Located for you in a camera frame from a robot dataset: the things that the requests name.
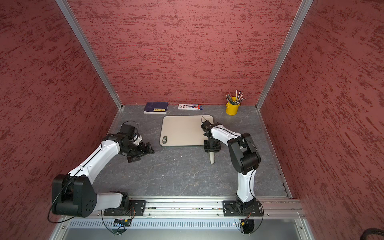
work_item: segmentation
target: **textured red wall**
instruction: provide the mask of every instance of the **textured red wall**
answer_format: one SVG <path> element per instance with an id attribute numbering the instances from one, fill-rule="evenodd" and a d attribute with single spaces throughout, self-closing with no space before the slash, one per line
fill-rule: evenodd
<path id="1" fill-rule="evenodd" d="M 261 109 L 317 240 L 384 228 L 383 14 L 315 0 Z"/>
<path id="2" fill-rule="evenodd" d="M 68 0 L 123 104 L 256 104 L 301 0 Z"/>
<path id="3" fill-rule="evenodd" d="M 2 1 L 0 32 L 0 238 L 47 239 L 53 178 L 97 147 L 117 108 L 54 0 Z"/>

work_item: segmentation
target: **red wire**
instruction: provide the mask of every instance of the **red wire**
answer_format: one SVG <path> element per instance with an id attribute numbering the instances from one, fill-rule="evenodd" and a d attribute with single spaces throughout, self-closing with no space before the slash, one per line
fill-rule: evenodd
<path id="1" fill-rule="evenodd" d="M 135 210 L 135 207 L 134 206 L 132 206 L 133 207 L 133 217 L 131 218 L 131 220 L 135 217 L 135 215 L 136 215 L 136 210 Z"/>
<path id="2" fill-rule="evenodd" d="M 251 216 L 251 213 L 249 213 L 248 217 L 243 219 L 242 221 L 248 220 L 248 218 Z"/>

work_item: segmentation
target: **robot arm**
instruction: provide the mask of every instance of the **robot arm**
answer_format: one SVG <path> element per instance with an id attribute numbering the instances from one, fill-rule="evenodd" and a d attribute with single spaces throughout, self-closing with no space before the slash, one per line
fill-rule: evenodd
<path id="1" fill-rule="evenodd" d="M 125 124 L 117 134 L 108 134 L 99 147 L 67 175 L 59 174 L 52 184 L 52 212 L 58 215 L 87 217 L 93 211 L 117 208 L 124 215 L 129 211 L 128 194 L 110 192 L 96 194 L 92 184 L 105 165 L 117 154 L 128 162 L 154 153 L 151 144 L 141 142 L 136 128 Z"/>
<path id="2" fill-rule="evenodd" d="M 255 204 L 253 183 L 261 161 L 252 137 L 248 133 L 235 133 L 218 122 L 205 121 L 201 128 L 208 137 L 204 141 L 204 150 L 210 154 L 211 163 L 213 154 L 220 150 L 220 144 L 223 142 L 228 146 L 232 165 L 238 172 L 237 207 L 240 213 L 246 213 Z"/>

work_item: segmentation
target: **gray floor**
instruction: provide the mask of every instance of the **gray floor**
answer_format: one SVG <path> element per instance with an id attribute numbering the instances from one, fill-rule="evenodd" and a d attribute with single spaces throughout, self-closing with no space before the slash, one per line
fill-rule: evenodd
<path id="1" fill-rule="evenodd" d="M 202 111 L 193 111 L 178 110 L 177 106 L 170 105 L 167 114 L 144 114 L 143 108 L 143 105 L 126 106 L 119 126 L 128 120 L 138 122 L 143 141 L 151 143 L 155 154 L 133 163 L 128 163 L 124 156 L 115 156 L 93 184 L 97 193 L 125 191 L 130 196 L 234 196 L 237 191 L 237 172 L 231 164 L 225 144 L 215 154 L 214 165 L 210 164 L 209 155 L 202 146 L 161 147 L 159 144 L 164 116 L 207 114 L 234 132 L 247 132 L 252 136 L 262 158 L 255 177 L 256 196 L 286 197 L 254 107 L 240 106 L 235 116 L 227 115 L 225 106 L 203 106 Z"/>

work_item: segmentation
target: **yellow pencil cup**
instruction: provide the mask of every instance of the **yellow pencil cup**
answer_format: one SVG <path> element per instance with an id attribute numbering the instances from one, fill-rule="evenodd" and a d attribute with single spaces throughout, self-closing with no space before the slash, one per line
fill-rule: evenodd
<path id="1" fill-rule="evenodd" d="M 237 98 L 236 97 L 232 97 L 232 101 L 236 101 Z M 239 106 L 240 104 L 237 104 L 237 105 L 232 105 L 230 103 L 227 103 L 226 104 L 227 106 L 227 109 L 225 110 L 225 112 L 228 114 L 228 115 L 236 115 L 237 114 L 237 110 L 239 109 Z"/>

